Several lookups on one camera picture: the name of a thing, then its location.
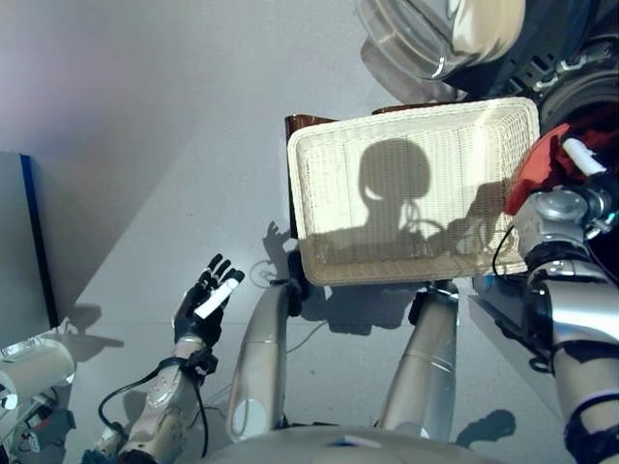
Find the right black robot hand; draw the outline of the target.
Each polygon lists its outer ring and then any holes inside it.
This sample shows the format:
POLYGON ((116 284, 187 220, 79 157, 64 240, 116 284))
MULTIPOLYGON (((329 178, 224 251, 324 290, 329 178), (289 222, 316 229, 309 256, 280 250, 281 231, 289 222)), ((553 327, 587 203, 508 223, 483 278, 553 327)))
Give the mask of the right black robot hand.
POLYGON ((590 229, 608 233, 618 223, 618 179, 596 159, 596 153, 581 140, 568 137, 562 148, 584 175, 584 183, 572 187, 586 202, 585 224, 590 229))

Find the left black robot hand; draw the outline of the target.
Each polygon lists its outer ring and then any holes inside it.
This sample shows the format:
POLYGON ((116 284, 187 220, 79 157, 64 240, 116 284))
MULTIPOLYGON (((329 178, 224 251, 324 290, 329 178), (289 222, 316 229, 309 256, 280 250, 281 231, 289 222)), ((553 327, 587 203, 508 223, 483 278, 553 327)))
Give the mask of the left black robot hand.
POLYGON ((196 282, 185 293, 173 318, 174 342, 184 337, 197 337, 213 348, 221 337, 221 321, 234 289, 245 274, 231 267, 231 261, 216 254, 203 269, 196 282))

